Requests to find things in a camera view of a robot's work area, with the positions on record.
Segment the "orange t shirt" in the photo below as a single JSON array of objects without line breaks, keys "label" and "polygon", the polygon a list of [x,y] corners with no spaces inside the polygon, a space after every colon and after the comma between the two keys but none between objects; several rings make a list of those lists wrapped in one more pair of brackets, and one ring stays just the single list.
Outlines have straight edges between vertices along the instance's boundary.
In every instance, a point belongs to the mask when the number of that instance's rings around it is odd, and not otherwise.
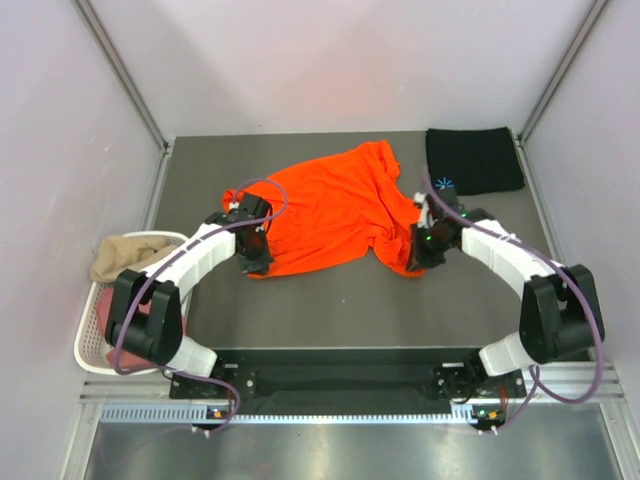
[{"label": "orange t shirt", "polygon": [[320,271],[368,252],[396,274],[421,276],[407,268],[419,211],[398,188],[400,173],[390,143],[371,141],[248,187],[279,214],[267,234],[269,276]]}]

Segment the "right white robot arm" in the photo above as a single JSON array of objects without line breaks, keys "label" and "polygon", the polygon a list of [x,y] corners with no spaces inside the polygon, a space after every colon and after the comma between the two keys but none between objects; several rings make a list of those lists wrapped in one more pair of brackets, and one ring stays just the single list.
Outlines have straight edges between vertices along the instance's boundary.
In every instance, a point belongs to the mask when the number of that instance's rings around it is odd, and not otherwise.
[{"label": "right white robot arm", "polygon": [[524,244],[487,211],[466,209],[454,188],[416,193],[420,215],[410,227],[407,271],[432,269],[457,249],[501,278],[521,301],[515,332],[474,351],[466,361],[467,384],[487,396],[506,374],[554,362],[594,347],[605,337],[592,273],[567,267]]}]

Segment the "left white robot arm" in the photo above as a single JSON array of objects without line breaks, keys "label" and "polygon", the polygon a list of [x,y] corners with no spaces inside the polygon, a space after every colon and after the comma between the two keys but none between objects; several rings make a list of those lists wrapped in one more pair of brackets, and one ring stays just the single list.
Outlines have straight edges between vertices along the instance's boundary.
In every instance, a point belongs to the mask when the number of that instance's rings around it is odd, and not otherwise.
[{"label": "left white robot arm", "polygon": [[189,338],[183,327],[183,303],[194,287],[219,264],[236,257],[244,274],[264,276],[273,262],[267,229],[271,204],[246,193],[226,213],[209,216],[196,233],[166,258],[140,272],[126,269],[113,284],[105,340],[150,366],[192,375],[205,396],[226,387],[227,374],[217,354]]}]

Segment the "folded black t shirt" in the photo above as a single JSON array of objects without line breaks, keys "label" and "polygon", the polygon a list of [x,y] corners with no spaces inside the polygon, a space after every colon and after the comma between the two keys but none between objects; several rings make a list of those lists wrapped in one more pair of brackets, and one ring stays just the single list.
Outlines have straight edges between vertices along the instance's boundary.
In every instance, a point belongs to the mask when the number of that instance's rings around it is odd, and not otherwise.
[{"label": "folded black t shirt", "polygon": [[429,129],[426,162],[434,188],[459,195],[510,192],[525,186],[511,130]]}]

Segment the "beige t shirt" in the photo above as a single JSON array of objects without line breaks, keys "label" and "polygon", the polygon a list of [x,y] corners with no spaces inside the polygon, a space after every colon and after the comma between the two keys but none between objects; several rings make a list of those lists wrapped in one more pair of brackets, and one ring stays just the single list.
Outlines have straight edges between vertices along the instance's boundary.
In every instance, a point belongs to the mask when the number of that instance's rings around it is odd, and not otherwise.
[{"label": "beige t shirt", "polygon": [[90,268],[97,283],[113,283],[124,270],[140,272],[164,259],[184,243],[167,235],[111,235],[101,243]]}]

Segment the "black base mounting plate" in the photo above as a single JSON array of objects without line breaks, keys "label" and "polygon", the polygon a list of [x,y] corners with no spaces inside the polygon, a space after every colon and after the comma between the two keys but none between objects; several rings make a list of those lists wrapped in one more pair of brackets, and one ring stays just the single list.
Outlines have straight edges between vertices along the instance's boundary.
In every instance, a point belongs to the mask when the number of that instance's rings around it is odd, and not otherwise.
[{"label": "black base mounting plate", "polygon": [[222,349],[215,377],[240,394],[240,414],[443,413],[452,400],[517,400],[522,374],[480,382],[470,348]]}]

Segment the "white laundry basket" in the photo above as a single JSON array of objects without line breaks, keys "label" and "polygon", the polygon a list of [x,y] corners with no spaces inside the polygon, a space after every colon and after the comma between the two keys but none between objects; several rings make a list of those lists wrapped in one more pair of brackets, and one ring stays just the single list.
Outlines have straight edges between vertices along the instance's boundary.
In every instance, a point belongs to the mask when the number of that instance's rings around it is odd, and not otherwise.
[{"label": "white laundry basket", "polygon": [[[167,235],[182,239],[184,242],[187,240],[185,235],[169,231],[142,231],[124,235],[141,235],[143,233]],[[114,347],[105,340],[105,329],[113,288],[113,283],[97,283],[93,281],[75,338],[74,355],[76,361],[84,370],[90,373],[104,375],[113,375],[115,373],[112,368]]]}]

